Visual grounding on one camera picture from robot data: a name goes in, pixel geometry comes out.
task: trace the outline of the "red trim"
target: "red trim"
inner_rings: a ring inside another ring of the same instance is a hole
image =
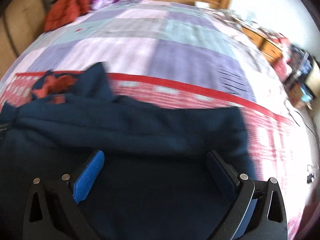
[[[83,71],[54,71],[56,74],[60,73],[82,73]],[[45,72],[30,72],[30,73],[16,73],[17,76],[41,76],[44,75]],[[230,95],[225,92],[221,92],[218,90],[213,90],[209,88],[203,88],[195,85],[185,84],[178,81],[168,80],[168,79],[161,79],[156,77],[147,77],[147,76],[140,76],[140,75],[128,75],[122,73],[108,73],[108,76],[111,80],[123,80],[123,81],[136,81],[136,82],[143,82],[157,86],[164,86],[172,89],[182,90],[185,92],[194,93],[197,95],[207,96],[211,98],[216,98],[228,102],[232,102],[235,104],[239,104],[245,106],[247,108],[256,110],[264,115],[270,116],[280,122],[291,122],[288,118],[285,118],[281,115],[274,114],[270,110],[264,108],[263,106],[259,106],[254,102],[248,101],[246,99]]]

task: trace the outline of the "silver screw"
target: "silver screw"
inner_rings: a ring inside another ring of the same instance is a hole
[[[62,175],[62,180],[68,180],[68,179],[70,179],[70,175],[69,174],[64,174],[64,175]]]
[[[40,182],[40,179],[39,178],[35,178],[34,180],[33,180],[33,184],[38,184]]]
[[[277,184],[277,183],[278,183],[278,181],[277,181],[276,178],[270,178],[270,181],[271,181],[271,183],[273,183],[273,184]]]
[[[240,178],[243,179],[243,180],[249,179],[248,175],[244,174],[244,173],[240,174]]]

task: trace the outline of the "orange fabric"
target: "orange fabric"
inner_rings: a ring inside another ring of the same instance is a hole
[[[44,31],[53,31],[74,22],[90,10],[90,0],[58,0],[44,19]]]
[[[33,89],[32,93],[37,98],[45,98],[47,95],[63,92],[76,83],[77,79],[71,75],[56,78],[54,75],[47,76],[41,89]]]

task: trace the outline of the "blue gripper pad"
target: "blue gripper pad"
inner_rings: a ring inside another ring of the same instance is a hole
[[[94,181],[103,167],[103,164],[104,154],[102,151],[97,151],[74,184],[73,198],[77,204],[86,199]]]

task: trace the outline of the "white object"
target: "white object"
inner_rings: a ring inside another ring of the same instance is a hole
[[[210,8],[210,5],[207,2],[195,1],[195,6],[198,8]]]

